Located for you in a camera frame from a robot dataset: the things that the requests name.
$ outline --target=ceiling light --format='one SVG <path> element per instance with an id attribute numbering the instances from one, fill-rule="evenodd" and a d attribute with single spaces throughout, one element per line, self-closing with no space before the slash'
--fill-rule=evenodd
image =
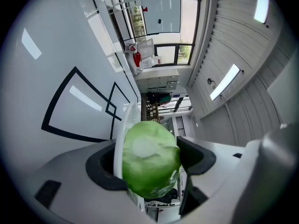
<path id="1" fill-rule="evenodd" d="M 39 56 L 42 54 L 40 49 L 36 46 L 34 41 L 29 36 L 27 30 L 24 28 L 23 35 L 22 35 L 22 43 L 27 49 L 27 51 L 33 56 L 33 58 L 36 60 L 39 58 Z"/>
<path id="2" fill-rule="evenodd" d="M 228 85 L 233 81 L 236 75 L 238 75 L 239 71 L 240 69 L 235 64 L 233 64 L 226 76 L 210 95 L 212 100 L 215 100 L 228 87 Z"/>
<path id="3" fill-rule="evenodd" d="M 254 19 L 265 23 L 269 11 L 269 0 L 257 0 Z"/>
<path id="4" fill-rule="evenodd" d="M 97 103 L 95 103 L 90 98 L 88 98 L 85 94 L 83 94 L 81 91 L 79 91 L 75 86 L 72 86 L 70 88 L 70 93 L 73 96 L 77 97 L 82 102 L 84 102 L 85 104 L 87 104 L 88 106 L 90 106 L 91 108 L 98 110 L 98 111 L 102 111 L 101 106 L 99 106 Z"/>

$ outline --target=green cabbage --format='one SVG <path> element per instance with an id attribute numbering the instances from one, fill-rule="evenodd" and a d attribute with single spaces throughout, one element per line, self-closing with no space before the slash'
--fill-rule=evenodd
<path id="1" fill-rule="evenodd" d="M 122 156 L 122 176 L 139 196 L 152 199 L 172 189 L 179 175 L 179 148 L 174 136 L 154 121 L 128 130 Z"/>

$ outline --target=fluorescent light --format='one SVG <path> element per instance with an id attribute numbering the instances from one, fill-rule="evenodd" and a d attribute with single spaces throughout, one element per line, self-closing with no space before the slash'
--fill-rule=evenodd
<path id="1" fill-rule="evenodd" d="M 25 28 L 22 35 L 22 43 L 35 60 L 42 54 Z"/>
<path id="2" fill-rule="evenodd" d="M 269 0 L 257 0 L 254 19 L 265 23 L 269 10 Z"/>
<path id="3" fill-rule="evenodd" d="M 82 102 L 84 102 L 85 104 L 87 104 L 88 106 L 90 106 L 91 108 L 98 110 L 98 111 L 102 111 L 101 106 L 99 106 L 97 103 L 95 103 L 90 98 L 88 98 L 85 94 L 83 94 L 81 91 L 79 91 L 75 86 L 72 86 L 70 88 L 70 93 L 73 96 L 77 97 Z"/>
<path id="4" fill-rule="evenodd" d="M 210 95 L 212 100 L 215 100 L 226 89 L 226 87 L 228 87 L 228 85 L 233 81 L 236 75 L 238 75 L 239 71 L 240 69 L 235 64 L 233 64 L 226 76 Z"/>

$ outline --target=white cabinet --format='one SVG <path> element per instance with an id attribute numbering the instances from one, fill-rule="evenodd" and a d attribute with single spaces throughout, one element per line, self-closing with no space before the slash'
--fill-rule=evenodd
<path id="1" fill-rule="evenodd" d="M 178 70 L 156 70 L 139 73 L 135 81 L 140 93 L 167 92 L 175 90 L 178 84 Z"/>

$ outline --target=whiteboard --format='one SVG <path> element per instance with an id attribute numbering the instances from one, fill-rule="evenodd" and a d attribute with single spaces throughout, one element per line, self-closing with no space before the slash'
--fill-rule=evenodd
<path id="1" fill-rule="evenodd" d="M 141 0 L 147 34 L 180 32 L 181 0 Z"/>

